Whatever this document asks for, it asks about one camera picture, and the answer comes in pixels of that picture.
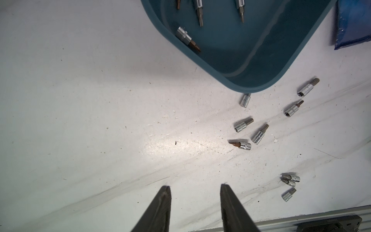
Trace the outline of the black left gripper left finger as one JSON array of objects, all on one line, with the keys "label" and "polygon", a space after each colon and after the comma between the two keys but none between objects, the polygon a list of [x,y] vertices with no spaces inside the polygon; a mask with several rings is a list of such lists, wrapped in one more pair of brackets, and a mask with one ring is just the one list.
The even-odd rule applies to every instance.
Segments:
[{"label": "black left gripper left finger", "polygon": [[170,186],[162,186],[132,232],[168,232],[172,195]]}]

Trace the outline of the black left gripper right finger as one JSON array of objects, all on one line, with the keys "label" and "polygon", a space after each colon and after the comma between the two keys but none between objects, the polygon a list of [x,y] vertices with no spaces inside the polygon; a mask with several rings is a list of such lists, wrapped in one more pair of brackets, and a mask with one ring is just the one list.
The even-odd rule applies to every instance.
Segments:
[{"label": "black left gripper right finger", "polygon": [[221,185],[220,201],[224,232],[260,232],[230,185]]}]

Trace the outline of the teal plastic storage box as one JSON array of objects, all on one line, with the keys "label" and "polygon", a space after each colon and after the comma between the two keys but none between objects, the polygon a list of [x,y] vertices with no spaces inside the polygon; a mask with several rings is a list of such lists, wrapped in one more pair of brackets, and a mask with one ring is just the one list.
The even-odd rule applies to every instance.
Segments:
[{"label": "teal plastic storage box", "polygon": [[[160,34],[227,88],[255,93],[289,69],[335,1],[246,1],[244,23],[235,1],[204,1],[200,27],[194,1],[142,1]],[[201,49],[176,37],[184,28]]]}]

